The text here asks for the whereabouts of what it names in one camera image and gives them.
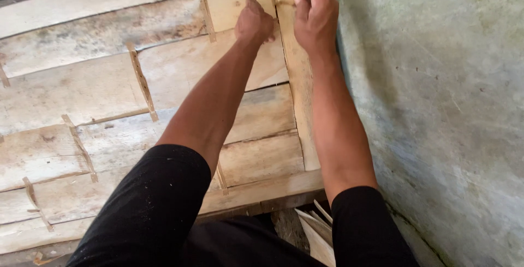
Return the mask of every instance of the concrete wall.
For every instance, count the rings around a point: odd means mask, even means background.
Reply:
[[[524,266],[524,0],[339,0],[391,206],[447,266]]]

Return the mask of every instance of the wooden frame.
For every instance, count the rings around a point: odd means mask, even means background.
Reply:
[[[59,1],[53,14],[44,10]],[[292,0],[259,1],[278,15],[280,40],[259,51],[201,215],[323,187],[311,133],[311,68],[293,34]],[[234,42],[240,2],[25,0],[0,7],[8,16],[0,21],[0,163],[9,173],[0,181],[0,254],[82,237],[190,88]],[[246,151],[257,153],[246,158]]]

